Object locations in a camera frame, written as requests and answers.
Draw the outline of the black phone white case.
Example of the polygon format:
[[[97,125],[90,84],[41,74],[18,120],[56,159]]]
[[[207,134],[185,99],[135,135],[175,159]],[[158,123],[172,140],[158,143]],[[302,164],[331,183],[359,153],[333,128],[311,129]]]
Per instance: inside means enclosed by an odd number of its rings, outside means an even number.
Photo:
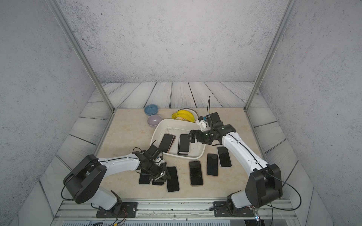
[[[152,185],[154,185],[154,186],[163,186],[164,183],[165,183],[164,179],[158,179],[158,180],[153,179],[152,180]]]

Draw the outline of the black phone thin case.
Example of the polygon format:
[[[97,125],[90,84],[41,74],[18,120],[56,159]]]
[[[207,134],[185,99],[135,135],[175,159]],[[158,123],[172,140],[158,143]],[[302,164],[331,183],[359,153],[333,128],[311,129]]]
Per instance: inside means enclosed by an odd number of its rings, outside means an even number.
[[[189,146],[189,135],[188,134],[181,134],[179,138],[179,146]]]

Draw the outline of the black phone light blue case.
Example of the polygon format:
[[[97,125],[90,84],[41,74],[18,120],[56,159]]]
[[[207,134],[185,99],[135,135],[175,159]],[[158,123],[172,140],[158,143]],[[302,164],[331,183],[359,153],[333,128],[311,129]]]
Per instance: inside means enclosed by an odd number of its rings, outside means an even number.
[[[139,184],[140,185],[149,185],[150,183],[151,183],[150,174],[146,170],[141,169],[140,177],[139,177]]]

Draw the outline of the white plastic storage box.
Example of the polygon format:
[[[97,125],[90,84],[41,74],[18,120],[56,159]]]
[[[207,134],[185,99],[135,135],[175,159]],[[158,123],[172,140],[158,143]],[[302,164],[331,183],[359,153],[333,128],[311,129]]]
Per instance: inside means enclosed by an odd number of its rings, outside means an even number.
[[[199,159],[205,150],[206,145],[202,143],[190,143],[189,144],[189,153],[186,156],[178,155],[178,142],[181,134],[189,134],[191,130],[199,130],[200,127],[196,123],[188,121],[180,121],[173,119],[164,119],[156,127],[151,144],[159,147],[165,134],[171,134],[175,136],[174,142],[171,145],[169,151],[164,153],[164,155],[174,156],[177,158],[197,160]]]

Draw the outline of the black phone dark case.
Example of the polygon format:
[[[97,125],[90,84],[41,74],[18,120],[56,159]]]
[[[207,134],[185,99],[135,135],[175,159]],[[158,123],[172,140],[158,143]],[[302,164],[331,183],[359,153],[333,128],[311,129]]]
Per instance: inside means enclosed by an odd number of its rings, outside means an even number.
[[[179,178],[177,168],[175,166],[167,167],[170,179],[166,180],[167,191],[169,193],[180,191]]]

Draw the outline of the black phone red case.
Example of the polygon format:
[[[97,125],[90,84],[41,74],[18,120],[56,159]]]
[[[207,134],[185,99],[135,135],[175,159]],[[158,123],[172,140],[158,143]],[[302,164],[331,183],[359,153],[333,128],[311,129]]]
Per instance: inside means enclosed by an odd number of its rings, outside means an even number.
[[[165,134],[159,144],[159,151],[163,153],[168,153],[173,142],[175,140],[175,135],[172,134]]]

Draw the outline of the black phone pink case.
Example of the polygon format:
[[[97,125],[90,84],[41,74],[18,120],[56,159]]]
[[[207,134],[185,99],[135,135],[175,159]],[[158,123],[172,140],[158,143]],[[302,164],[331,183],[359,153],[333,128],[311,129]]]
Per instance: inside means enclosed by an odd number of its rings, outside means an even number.
[[[192,186],[202,186],[203,177],[200,161],[189,162],[190,183]]]

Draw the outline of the black phone cream case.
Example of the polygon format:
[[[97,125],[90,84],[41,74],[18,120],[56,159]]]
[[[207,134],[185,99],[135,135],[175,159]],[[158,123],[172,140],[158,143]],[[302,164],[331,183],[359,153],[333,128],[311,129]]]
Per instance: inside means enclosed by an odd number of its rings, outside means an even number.
[[[216,154],[207,154],[206,174],[213,177],[218,176],[218,156]]]

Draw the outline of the black phone grey case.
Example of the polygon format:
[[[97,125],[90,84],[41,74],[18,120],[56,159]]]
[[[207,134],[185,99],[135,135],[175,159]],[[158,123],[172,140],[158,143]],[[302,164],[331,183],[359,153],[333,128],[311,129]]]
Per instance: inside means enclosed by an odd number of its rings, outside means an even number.
[[[217,152],[220,166],[222,168],[230,168],[232,166],[232,162],[230,159],[229,150],[226,147],[218,147]]]

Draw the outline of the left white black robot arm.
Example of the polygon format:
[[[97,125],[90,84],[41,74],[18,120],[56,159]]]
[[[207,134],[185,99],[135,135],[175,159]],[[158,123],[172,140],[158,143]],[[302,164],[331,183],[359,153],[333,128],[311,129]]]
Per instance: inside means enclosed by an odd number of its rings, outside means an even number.
[[[64,178],[64,188],[72,199],[78,203],[91,202],[106,211],[121,205],[120,197],[113,191],[107,191],[100,186],[103,179],[124,171],[145,170],[150,180],[165,182],[171,176],[167,163],[159,151],[149,154],[146,151],[136,151],[128,155],[114,158],[97,158],[90,154],[74,167]]]

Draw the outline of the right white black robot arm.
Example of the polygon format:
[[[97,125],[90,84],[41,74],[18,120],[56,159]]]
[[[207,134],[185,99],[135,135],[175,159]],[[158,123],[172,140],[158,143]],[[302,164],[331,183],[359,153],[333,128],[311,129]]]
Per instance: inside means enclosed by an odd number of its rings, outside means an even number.
[[[214,126],[207,131],[189,132],[191,143],[212,145],[216,140],[236,157],[248,175],[245,189],[231,194],[228,198],[233,207],[260,208],[283,196],[280,168],[276,164],[269,164],[254,153],[231,125]]]

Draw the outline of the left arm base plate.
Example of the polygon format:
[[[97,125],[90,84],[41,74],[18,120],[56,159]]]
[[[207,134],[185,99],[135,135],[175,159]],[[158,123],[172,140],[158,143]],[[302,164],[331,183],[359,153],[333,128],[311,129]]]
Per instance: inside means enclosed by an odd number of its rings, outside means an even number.
[[[96,213],[96,218],[135,218],[137,207],[137,202],[116,203],[116,205],[108,211],[100,208]]]

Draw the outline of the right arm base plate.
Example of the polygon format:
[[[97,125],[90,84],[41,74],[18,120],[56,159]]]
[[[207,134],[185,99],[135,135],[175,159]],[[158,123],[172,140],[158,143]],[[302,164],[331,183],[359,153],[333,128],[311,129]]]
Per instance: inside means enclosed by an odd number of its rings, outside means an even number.
[[[250,207],[236,208],[230,201],[215,201],[213,206],[208,209],[214,213],[217,218],[221,217],[244,217],[253,218],[254,212]]]

